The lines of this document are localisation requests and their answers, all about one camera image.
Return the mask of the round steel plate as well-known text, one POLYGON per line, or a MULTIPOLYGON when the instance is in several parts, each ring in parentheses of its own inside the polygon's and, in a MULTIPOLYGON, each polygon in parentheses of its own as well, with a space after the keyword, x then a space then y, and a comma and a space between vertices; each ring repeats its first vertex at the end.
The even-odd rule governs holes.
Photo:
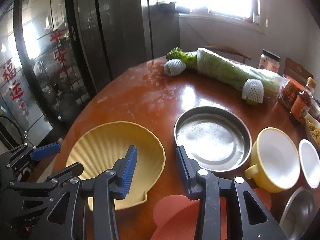
POLYGON ((182 113, 174 126, 176 145, 190 159, 212 172, 231 172, 244 165, 252 150, 245 123, 235 114, 214 106, 199 106, 182 113))

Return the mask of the stainless steel bowl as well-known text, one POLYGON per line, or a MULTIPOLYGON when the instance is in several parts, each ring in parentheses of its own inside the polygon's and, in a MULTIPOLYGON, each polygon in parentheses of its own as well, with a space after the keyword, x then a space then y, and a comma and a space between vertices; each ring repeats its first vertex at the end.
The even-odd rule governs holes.
POLYGON ((287 239, 300 239, 315 217, 315 199, 311 191, 299 187, 289 198, 279 226, 287 239))

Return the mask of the yellow shell-shaped plate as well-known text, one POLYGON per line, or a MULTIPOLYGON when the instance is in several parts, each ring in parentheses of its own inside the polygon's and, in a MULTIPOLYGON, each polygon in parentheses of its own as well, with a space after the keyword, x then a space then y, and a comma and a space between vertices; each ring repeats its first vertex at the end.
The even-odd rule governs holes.
POLYGON ((129 194, 115 200, 116 210, 147 201, 147 192, 155 185, 165 167, 165 150, 147 128, 128 121, 109 122, 86 132, 73 146, 66 166, 79 162, 84 166, 80 179, 90 179, 114 166, 125 157, 129 146, 137 148, 137 165, 129 194))

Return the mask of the red instant noodle bowl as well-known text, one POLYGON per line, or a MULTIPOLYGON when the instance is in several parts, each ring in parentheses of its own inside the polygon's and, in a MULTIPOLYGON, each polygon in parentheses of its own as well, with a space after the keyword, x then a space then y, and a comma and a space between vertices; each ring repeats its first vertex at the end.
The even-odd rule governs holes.
POLYGON ((316 189, 319 186, 319 155, 306 139, 300 141, 298 152, 305 180, 312 189, 316 189))

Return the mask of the wrapped napa cabbage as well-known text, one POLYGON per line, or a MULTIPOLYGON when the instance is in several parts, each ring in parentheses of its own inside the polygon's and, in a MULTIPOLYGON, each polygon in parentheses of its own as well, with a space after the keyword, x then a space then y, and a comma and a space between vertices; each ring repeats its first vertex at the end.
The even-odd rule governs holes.
POLYGON ((197 49, 197 72, 226 83, 237 90, 242 90, 249 79, 260 80, 264 88, 264 96, 277 96, 286 79, 267 69, 234 63, 208 49, 197 49))

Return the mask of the green lettuce bunch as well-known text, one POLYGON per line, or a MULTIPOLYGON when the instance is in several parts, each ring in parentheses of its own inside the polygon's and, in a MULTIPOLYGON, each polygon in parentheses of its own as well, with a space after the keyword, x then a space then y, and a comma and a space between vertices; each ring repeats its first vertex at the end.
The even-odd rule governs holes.
POLYGON ((165 57, 168 61, 173 59, 179 59, 183 63, 185 63, 187 68, 197 69, 197 52, 184 52, 180 48, 174 48, 170 52, 167 53, 165 57))

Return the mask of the foam-netted fruit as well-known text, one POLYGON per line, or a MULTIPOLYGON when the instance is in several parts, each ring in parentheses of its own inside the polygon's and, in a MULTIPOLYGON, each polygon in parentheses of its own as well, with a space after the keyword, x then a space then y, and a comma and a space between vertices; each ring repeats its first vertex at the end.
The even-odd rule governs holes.
POLYGON ((178 76, 187 68, 180 59, 171 59, 164 64, 164 72, 168 76, 178 76))
POLYGON ((248 79, 242 88, 242 99, 251 106, 263 103, 264 87, 258 79, 248 79))

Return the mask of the foam-netted fruit left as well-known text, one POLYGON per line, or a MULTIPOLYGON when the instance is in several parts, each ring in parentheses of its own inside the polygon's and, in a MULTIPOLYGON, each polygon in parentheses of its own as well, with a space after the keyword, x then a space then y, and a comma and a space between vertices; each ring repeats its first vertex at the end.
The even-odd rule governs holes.
POLYGON ((180 59, 171 59, 164 64, 164 72, 168 76, 178 76, 187 68, 180 59))

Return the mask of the red chili sauce jar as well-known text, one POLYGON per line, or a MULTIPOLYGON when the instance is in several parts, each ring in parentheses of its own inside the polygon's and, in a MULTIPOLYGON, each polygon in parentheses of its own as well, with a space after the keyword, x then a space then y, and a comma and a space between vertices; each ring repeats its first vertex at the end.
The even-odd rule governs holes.
POLYGON ((278 101, 289 112, 295 103, 298 93, 304 90, 304 86, 286 74, 283 77, 286 82, 280 91, 278 101))

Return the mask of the white dish of food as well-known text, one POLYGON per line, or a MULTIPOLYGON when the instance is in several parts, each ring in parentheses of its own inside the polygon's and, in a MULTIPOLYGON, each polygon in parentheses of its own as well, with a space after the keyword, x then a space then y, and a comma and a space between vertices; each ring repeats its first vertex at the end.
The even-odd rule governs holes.
POLYGON ((305 116, 305 131, 308 140, 313 144, 319 152, 319 122, 309 113, 305 116))

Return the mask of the foam-netted fruit right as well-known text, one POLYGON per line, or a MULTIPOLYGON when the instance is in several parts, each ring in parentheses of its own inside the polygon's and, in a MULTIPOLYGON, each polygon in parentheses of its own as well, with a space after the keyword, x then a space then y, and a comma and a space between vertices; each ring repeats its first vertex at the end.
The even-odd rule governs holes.
POLYGON ((248 79, 242 88, 242 99, 251 106, 263 103, 264 87, 258 79, 248 79))

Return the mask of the orange-capped sauce bottle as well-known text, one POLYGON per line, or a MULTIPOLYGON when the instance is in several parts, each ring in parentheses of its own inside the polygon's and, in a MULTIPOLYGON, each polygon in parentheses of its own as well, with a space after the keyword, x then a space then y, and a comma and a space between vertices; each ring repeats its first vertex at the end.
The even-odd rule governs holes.
POLYGON ((300 124, 309 112, 315 88, 315 80, 312 77, 308 77, 304 90, 298 93, 296 100, 290 109, 291 118, 297 124, 300 124))

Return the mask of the pink plastic plate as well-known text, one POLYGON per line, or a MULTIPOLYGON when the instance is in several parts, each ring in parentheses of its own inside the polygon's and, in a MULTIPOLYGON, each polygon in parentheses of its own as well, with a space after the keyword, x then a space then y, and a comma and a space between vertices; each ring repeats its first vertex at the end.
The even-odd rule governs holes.
MULTIPOLYGON (((254 192, 270 211, 272 200, 270 194, 262 188, 254 192)), ((173 194, 161 199, 153 210, 153 220, 157 229, 150 239, 194 239, 199 200, 189 200, 186 196, 173 194)), ((220 198, 221 237, 227 239, 226 198, 220 198)))

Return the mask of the dark grey refrigerator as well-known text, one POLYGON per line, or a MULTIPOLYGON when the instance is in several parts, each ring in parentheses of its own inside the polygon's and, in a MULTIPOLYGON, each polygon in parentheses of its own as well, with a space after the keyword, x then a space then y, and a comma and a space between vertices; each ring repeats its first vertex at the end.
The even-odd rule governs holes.
POLYGON ((65 0, 65 6, 90 98, 128 68, 180 46, 176 0, 65 0))

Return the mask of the glass sliding door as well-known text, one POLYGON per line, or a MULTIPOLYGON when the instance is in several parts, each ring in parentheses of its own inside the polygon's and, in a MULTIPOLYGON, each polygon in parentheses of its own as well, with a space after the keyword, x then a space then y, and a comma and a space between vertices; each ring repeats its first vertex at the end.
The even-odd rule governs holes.
POLYGON ((61 140, 93 90, 75 47, 73 0, 1 0, 1 146, 61 140))

